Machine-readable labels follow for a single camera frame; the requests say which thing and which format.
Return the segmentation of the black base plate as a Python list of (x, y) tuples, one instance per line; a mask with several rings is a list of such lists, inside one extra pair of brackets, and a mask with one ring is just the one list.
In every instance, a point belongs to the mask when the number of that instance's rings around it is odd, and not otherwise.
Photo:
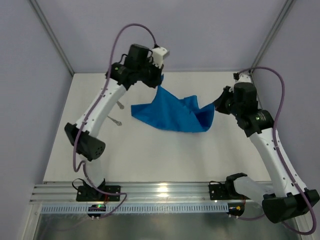
[[(120, 185), (102, 185), (98, 187), (101, 191), (106, 193), (120, 193)], [(77, 189), (77, 202), (119, 202), (119, 195), (102, 194), (89, 185), (80, 185)]]
[(208, 183), (208, 192), (211, 201), (232, 199), (224, 182), (210, 181)]

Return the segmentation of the blue cloth napkin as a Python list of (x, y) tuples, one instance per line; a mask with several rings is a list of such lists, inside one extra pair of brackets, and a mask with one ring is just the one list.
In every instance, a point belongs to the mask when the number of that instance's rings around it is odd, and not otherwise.
[(158, 86), (150, 103), (133, 104), (131, 116), (153, 128), (182, 133), (204, 133), (213, 123), (215, 105), (199, 107), (196, 95), (177, 98)]

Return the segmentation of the silver table knife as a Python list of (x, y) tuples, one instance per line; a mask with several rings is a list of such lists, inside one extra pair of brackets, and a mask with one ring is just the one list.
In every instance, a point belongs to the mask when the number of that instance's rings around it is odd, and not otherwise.
[(121, 110), (123, 110), (123, 109), (125, 108), (124, 105), (123, 105), (121, 102), (117, 101), (116, 103), (117, 103), (118, 107), (119, 107)]

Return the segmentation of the left aluminium frame post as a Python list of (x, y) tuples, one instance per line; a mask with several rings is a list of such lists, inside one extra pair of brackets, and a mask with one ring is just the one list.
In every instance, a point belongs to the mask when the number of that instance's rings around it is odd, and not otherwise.
[(38, 21), (42, 25), (44, 31), (46, 32), (49, 40), (51, 41), (53, 47), (55, 48), (57, 54), (59, 55), (60, 59), (62, 60), (64, 66), (67, 68), (69, 74), (73, 77), (75, 74), (75, 71), (68, 60), (68, 57), (63, 50), (60, 41), (58, 40), (56, 34), (54, 33), (45, 13), (43, 12), (41, 6), (39, 5), (37, 0), (27, 0), (30, 7), (32, 8), (33, 12), (35, 13)]

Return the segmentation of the left black controller board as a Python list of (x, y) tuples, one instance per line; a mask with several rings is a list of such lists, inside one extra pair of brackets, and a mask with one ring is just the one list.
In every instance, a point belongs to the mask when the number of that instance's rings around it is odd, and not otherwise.
[(105, 204), (93, 204), (88, 207), (87, 215), (90, 218), (100, 218), (103, 214), (106, 213), (106, 205)]

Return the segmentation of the right aluminium frame post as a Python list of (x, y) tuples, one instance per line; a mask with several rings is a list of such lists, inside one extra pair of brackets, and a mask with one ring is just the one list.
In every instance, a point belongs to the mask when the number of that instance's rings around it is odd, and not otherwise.
[(270, 30), (268, 31), (254, 61), (251, 65), (252, 68), (257, 67), (264, 56), (266, 55), (268, 49), (272, 45), (273, 41), (275, 40), (278, 32), (280, 31), (282, 25), (284, 24), (286, 18), (289, 16), (291, 10), (293, 9), (296, 0), (285, 0), (283, 6), (280, 8), (280, 11), (275, 18)]

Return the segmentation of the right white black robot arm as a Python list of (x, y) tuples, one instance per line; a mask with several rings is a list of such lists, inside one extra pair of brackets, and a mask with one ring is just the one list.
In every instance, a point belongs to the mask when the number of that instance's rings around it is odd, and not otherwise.
[(237, 125), (257, 149), (267, 169), (272, 187), (252, 180), (245, 173), (226, 177), (225, 187), (232, 197), (248, 197), (259, 204), (272, 223), (280, 223), (312, 211), (320, 200), (294, 170), (281, 142), (275, 122), (267, 110), (258, 108), (257, 90), (250, 82), (226, 86), (214, 101), (217, 112), (233, 115)]

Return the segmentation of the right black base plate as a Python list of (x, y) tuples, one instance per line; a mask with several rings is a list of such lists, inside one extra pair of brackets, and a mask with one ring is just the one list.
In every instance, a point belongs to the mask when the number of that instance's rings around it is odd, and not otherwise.
[(224, 182), (210, 181), (208, 183), (208, 192), (211, 201), (232, 199)]

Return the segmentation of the silver fork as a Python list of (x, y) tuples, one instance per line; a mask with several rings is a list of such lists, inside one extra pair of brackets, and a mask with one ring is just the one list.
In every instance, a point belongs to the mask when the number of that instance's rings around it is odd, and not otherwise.
[(108, 116), (108, 119), (110, 119), (113, 123), (115, 123), (117, 126), (121, 126), (122, 125), (122, 122), (121, 121), (118, 121), (110, 116)]

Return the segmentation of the aluminium front rail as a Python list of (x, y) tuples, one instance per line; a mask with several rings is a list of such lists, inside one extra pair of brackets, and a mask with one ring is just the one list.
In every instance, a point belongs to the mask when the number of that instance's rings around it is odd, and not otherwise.
[[(121, 186), (120, 201), (127, 194), (127, 202), (194, 202), (211, 201), (209, 182), (108, 182), (106, 185)], [(64, 203), (76, 202), (78, 187), (82, 186), (80, 180), (71, 182), (48, 182), (38, 184), (33, 188), (30, 203)], [(218, 201), (249, 201), (244, 195), (231, 196), (231, 200)]]

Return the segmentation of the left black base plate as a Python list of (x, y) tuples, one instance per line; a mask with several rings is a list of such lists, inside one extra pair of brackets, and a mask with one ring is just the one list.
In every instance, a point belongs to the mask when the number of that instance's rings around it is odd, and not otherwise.
[[(106, 193), (120, 193), (120, 185), (102, 185), (98, 187), (101, 191)], [(102, 194), (89, 185), (80, 185), (77, 189), (77, 202), (119, 202), (119, 195)]]

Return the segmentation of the black controller board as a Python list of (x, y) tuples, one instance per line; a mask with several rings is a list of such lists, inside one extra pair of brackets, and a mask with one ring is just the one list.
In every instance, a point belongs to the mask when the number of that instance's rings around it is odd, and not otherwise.
[(100, 218), (103, 214), (106, 213), (106, 205), (105, 204), (93, 204), (88, 207), (87, 215), (90, 218)]
[(241, 217), (245, 211), (244, 205), (228, 205), (227, 214), (231, 217)]

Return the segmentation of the aluminium frame post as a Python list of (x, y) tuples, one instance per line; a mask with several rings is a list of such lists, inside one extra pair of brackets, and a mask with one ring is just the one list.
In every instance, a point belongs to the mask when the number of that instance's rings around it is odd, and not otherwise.
[(252, 68), (257, 67), (264, 56), (266, 55), (268, 49), (272, 45), (273, 41), (275, 40), (278, 32), (280, 31), (282, 25), (284, 24), (286, 18), (289, 16), (291, 10), (293, 9), (296, 0), (285, 0), (283, 6), (280, 8), (280, 11), (275, 18), (270, 30), (268, 31), (254, 61), (251, 65)]
[(32, 8), (33, 12), (35, 13), (38, 21), (42, 25), (44, 31), (46, 32), (49, 40), (51, 41), (53, 47), (55, 48), (57, 54), (59, 55), (60, 59), (62, 60), (64, 66), (67, 68), (69, 74), (73, 77), (75, 74), (75, 71), (68, 60), (68, 57), (63, 50), (60, 41), (58, 40), (56, 34), (54, 33), (45, 13), (43, 12), (41, 6), (39, 5), (37, 0), (27, 0), (30, 7)]

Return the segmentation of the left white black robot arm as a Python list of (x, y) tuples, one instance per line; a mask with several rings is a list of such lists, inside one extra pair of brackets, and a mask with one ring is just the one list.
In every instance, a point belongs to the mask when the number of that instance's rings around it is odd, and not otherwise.
[(113, 107), (131, 86), (141, 81), (149, 88), (156, 88), (162, 83), (164, 59), (168, 54), (162, 46), (149, 49), (132, 44), (120, 61), (109, 65), (105, 85), (84, 114), (75, 123), (65, 125), (64, 131), (73, 146), (73, 170), (77, 173), (82, 169), (85, 177), (78, 190), (80, 196), (100, 200), (104, 195), (121, 195), (118, 190), (114, 193), (106, 191), (100, 160), (106, 144), (98, 139), (98, 135)]

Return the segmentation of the right black controller board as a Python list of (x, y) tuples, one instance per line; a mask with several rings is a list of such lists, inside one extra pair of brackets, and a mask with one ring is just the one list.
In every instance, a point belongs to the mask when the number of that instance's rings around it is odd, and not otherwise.
[(227, 214), (231, 217), (241, 217), (245, 211), (244, 205), (228, 205)]

